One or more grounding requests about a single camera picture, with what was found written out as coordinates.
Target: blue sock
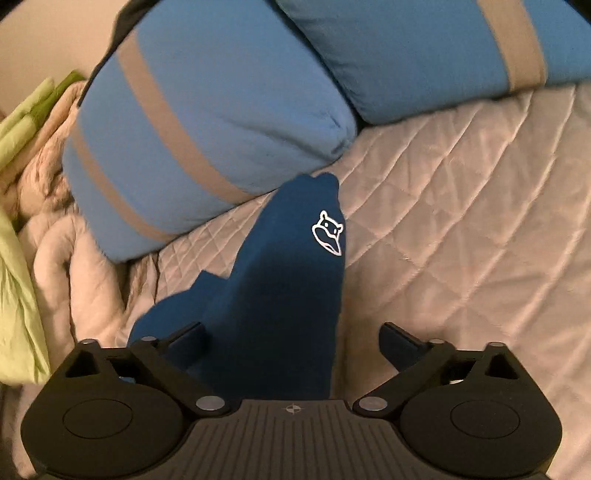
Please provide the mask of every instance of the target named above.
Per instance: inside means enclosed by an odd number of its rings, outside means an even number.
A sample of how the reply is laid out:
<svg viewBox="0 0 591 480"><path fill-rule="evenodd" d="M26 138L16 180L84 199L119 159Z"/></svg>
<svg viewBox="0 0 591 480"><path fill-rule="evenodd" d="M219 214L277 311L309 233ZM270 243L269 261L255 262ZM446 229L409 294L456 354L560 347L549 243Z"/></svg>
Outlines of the blue sock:
<svg viewBox="0 0 591 480"><path fill-rule="evenodd" d="M217 395L316 400L330 395L345 269L345 222L331 174L283 185L246 237L227 280L203 272L155 305L130 342L202 322L207 353L188 372Z"/></svg>

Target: bed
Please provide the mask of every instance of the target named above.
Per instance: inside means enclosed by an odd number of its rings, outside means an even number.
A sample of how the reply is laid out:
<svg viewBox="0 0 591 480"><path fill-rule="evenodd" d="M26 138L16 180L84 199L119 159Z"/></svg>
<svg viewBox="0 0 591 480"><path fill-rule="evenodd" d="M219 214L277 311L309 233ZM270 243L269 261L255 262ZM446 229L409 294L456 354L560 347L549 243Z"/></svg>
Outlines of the bed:
<svg viewBox="0 0 591 480"><path fill-rule="evenodd" d="M383 322L462 349L505 342L563 423L549 475L590 478L589 160L591 83L364 129L324 169L339 178L347 237L333 396L352 401L395 373L378 350ZM148 296L185 290L202 270L227 276L271 195L160 251ZM2 435L31 475L14 421L27 399L9 400Z"/></svg>

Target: cow logo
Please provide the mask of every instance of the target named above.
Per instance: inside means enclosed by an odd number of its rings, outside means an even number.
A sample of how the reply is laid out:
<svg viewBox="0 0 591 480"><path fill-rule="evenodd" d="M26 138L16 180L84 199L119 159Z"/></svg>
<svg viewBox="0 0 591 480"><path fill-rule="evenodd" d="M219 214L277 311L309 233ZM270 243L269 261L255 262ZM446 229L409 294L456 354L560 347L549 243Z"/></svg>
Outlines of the cow logo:
<svg viewBox="0 0 591 480"><path fill-rule="evenodd" d="M326 210L322 210L320 212L320 220L312 226L312 233L322 248L340 257L342 251L340 249L339 237L343 232L343 228L342 223L337 223L336 220L329 217Z"/></svg>

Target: black plastic mount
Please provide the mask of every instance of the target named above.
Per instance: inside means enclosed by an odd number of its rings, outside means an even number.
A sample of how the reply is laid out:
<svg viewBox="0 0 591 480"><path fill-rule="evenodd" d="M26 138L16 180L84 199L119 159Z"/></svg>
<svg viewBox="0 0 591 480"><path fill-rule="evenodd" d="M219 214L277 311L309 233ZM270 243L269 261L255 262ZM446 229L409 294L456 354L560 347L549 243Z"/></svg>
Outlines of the black plastic mount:
<svg viewBox="0 0 591 480"><path fill-rule="evenodd" d="M169 361L195 361L205 337L193 324L126 349L79 343L22 424L42 478L541 480L560 444L556 413L503 344L458 351L386 323L379 347L399 373L349 409L229 404ZM187 341L191 358L176 348Z"/></svg>

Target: wall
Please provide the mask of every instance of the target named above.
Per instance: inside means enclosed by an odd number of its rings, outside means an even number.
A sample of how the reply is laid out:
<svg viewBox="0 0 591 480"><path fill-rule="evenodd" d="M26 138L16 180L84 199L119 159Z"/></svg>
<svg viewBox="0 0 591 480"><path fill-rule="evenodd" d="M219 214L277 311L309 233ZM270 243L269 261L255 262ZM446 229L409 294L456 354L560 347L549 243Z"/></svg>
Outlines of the wall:
<svg viewBox="0 0 591 480"><path fill-rule="evenodd" d="M10 113L46 77L89 75L127 0L25 0L0 22L0 111Z"/></svg>

